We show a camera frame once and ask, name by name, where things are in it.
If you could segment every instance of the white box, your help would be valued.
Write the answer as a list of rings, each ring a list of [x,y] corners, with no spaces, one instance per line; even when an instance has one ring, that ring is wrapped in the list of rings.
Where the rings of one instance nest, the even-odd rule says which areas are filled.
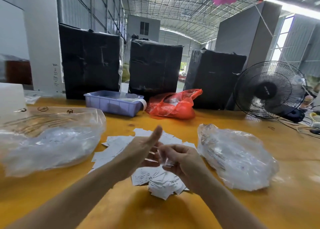
[[[23,108],[26,108],[26,101],[22,85],[0,83],[0,119]]]

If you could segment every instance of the dark window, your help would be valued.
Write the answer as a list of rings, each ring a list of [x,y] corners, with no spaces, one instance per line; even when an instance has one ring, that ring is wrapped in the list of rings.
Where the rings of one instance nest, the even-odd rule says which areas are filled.
[[[147,22],[140,22],[140,34],[148,36],[149,35],[149,23]]]

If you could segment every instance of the fan grille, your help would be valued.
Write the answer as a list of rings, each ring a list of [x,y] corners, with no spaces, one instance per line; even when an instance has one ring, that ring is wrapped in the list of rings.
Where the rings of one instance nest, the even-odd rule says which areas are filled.
[[[257,63],[243,71],[234,89],[237,106],[258,118],[288,114],[303,102],[306,85],[303,74],[293,65],[280,61]]]

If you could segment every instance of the black box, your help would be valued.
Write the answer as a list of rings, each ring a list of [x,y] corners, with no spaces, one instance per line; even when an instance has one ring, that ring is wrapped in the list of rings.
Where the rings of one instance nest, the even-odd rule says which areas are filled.
[[[247,57],[193,50],[183,90],[202,89],[194,99],[194,108],[223,110],[233,92]]]
[[[183,46],[133,39],[130,47],[129,93],[149,99],[176,92]]]
[[[84,99],[84,94],[98,90],[120,90],[122,37],[65,24],[59,24],[59,34],[67,99]]]

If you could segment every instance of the orange tabletop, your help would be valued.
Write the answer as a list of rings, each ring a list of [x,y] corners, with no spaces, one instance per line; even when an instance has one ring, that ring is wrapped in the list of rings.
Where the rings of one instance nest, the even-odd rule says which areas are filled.
[[[84,106],[84,101],[41,98],[37,106]],[[134,118],[106,114],[107,136],[134,135],[134,128],[153,130],[157,124],[170,134],[197,144],[197,127],[213,123],[221,129],[245,131],[260,138],[279,162],[280,171],[269,188],[254,192],[231,190],[269,228],[320,228],[320,140],[298,134],[276,121],[248,119],[242,112],[196,111],[192,120]],[[104,146],[99,144],[96,151]],[[91,155],[76,166],[37,172],[23,178],[0,174],[0,228],[37,208],[85,176]],[[147,186],[133,186],[130,178],[111,189],[78,226],[79,229],[221,228],[198,195],[183,192],[166,201],[150,195]]]

